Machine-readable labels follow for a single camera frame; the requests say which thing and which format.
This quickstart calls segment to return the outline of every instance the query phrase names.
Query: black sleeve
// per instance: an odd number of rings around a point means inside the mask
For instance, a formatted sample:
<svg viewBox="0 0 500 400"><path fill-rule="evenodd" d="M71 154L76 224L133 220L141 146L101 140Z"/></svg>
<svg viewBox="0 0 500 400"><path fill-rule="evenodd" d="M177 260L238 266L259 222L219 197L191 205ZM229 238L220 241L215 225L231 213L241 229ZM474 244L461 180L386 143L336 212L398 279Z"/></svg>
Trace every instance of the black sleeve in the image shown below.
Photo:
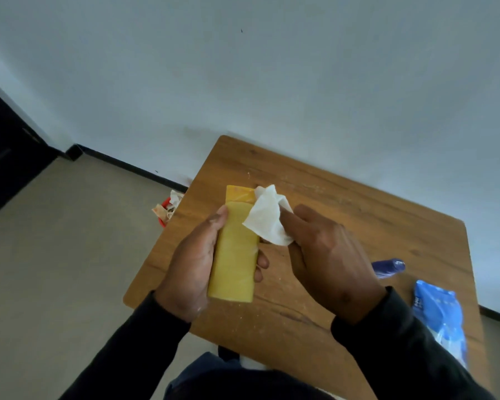
<svg viewBox="0 0 500 400"><path fill-rule="evenodd" d="M190 326L151 292L60 399L150 399Z"/></svg>
<svg viewBox="0 0 500 400"><path fill-rule="evenodd" d="M361 322L337 317L332 334L355 358L379 400L494 399L413 315L394 291Z"/></svg>

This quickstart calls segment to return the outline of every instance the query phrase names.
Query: soap bar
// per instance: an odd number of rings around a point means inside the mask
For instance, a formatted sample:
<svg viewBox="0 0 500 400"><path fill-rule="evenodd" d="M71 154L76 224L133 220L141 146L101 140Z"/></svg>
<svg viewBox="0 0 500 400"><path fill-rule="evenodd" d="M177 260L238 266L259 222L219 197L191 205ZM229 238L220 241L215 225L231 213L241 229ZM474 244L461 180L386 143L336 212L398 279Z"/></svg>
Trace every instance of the soap bar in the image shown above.
<svg viewBox="0 0 500 400"><path fill-rule="evenodd" d="M252 302L259 236L243 226L255 202L252 188L227 186L227 221L219 232L207 295Z"/></svg>

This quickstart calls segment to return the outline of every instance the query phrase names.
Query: dark door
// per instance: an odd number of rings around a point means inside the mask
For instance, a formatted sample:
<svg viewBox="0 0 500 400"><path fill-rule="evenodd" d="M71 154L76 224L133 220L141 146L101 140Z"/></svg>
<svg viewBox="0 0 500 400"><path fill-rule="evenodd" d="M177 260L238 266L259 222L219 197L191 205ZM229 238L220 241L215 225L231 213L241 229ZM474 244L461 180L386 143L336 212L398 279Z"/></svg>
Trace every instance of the dark door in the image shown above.
<svg viewBox="0 0 500 400"><path fill-rule="evenodd" d="M0 208L57 155L0 99Z"/></svg>

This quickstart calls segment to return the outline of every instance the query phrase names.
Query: wooden table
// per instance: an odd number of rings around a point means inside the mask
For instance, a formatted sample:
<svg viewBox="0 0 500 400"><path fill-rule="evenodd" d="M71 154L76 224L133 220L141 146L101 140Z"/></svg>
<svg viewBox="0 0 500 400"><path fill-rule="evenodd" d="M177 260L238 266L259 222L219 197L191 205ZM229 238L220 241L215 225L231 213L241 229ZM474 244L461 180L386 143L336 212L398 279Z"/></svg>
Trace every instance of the wooden table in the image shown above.
<svg viewBox="0 0 500 400"><path fill-rule="evenodd" d="M135 308L156 288L180 240L224 203L228 184L275 184L292 207L303 203L343 223L372 261L401 258L406 271L384 283L408 303L418 279L454 290L463 307L469 370L489 387L462 221L228 136L219 138L140 268L124 296L126 305ZM287 248L261 248L271 266L256 284L253 303L211 300L191 332L348 400L375 398L353 357L331 336L332 314L294 278Z"/></svg>

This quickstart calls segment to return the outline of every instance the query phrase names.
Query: floor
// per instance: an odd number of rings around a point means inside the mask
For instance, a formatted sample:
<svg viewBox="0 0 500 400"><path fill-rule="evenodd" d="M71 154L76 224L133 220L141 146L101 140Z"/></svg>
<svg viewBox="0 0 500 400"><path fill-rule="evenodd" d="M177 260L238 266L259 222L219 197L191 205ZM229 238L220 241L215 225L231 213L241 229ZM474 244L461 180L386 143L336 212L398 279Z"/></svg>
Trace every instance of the floor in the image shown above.
<svg viewBox="0 0 500 400"><path fill-rule="evenodd" d="M169 193L84 154L58 158L0 211L0 398L58 398L126 320L122 296L161 232L150 209ZM500 323L483 321L500 399ZM188 334L153 398L208 350Z"/></svg>

